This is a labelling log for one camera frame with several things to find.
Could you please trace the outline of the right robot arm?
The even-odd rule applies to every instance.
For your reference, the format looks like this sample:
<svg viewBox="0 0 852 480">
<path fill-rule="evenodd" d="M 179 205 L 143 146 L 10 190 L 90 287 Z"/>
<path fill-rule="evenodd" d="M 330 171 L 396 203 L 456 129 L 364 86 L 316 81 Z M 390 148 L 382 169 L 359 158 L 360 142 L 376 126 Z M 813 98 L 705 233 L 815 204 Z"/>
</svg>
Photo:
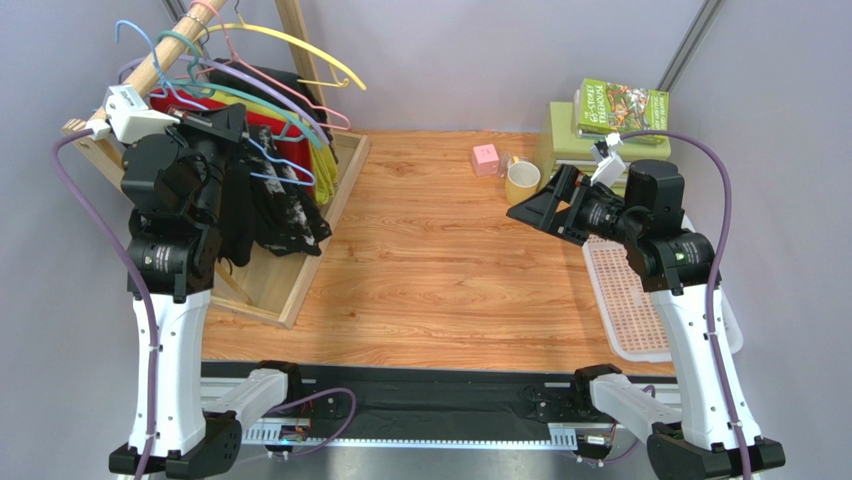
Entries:
<svg viewBox="0 0 852 480">
<path fill-rule="evenodd" d="M 684 226 L 684 189 L 677 167 L 666 161 L 631 164 L 623 195 L 564 165 L 507 214 L 575 245 L 590 236 L 622 245 L 662 321 L 680 408 L 605 364 L 575 372 L 576 410 L 626 427 L 660 479 L 749 479 L 782 467 L 786 455 L 762 434 L 742 394 L 720 312 L 720 251 Z"/>
</svg>

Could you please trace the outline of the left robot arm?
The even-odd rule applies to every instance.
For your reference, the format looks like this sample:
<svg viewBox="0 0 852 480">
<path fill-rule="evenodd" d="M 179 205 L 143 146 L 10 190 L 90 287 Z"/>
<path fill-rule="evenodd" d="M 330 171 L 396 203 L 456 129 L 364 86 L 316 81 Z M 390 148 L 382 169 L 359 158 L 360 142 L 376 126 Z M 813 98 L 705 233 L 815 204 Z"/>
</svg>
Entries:
<svg viewBox="0 0 852 480">
<path fill-rule="evenodd" d="M 289 362 L 264 361 L 209 406 L 201 346 L 222 236 L 225 181 L 248 141 L 246 108 L 159 113 L 161 126 L 132 141 L 120 187 L 133 203 L 123 258 L 141 334 L 137 417 L 109 458 L 121 474 L 206 479 L 236 463 L 243 432 L 300 389 Z"/>
</svg>

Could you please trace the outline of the black white-patterned trousers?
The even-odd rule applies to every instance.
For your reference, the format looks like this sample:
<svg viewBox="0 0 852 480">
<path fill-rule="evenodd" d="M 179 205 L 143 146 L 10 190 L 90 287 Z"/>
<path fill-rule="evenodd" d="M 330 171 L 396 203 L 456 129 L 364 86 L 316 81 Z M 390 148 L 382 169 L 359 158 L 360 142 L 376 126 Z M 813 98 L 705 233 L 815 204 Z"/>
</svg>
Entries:
<svg viewBox="0 0 852 480">
<path fill-rule="evenodd" d="M 234 164 L 237 154 L 223 184 L 218 257 L 243 267 L 250 262 L 255 245 L 278 257 L 321 255 L 320 243 L 332 235 L 332 229 L 313 198 L 252 187 L 248 170 Z"/>
</svg>

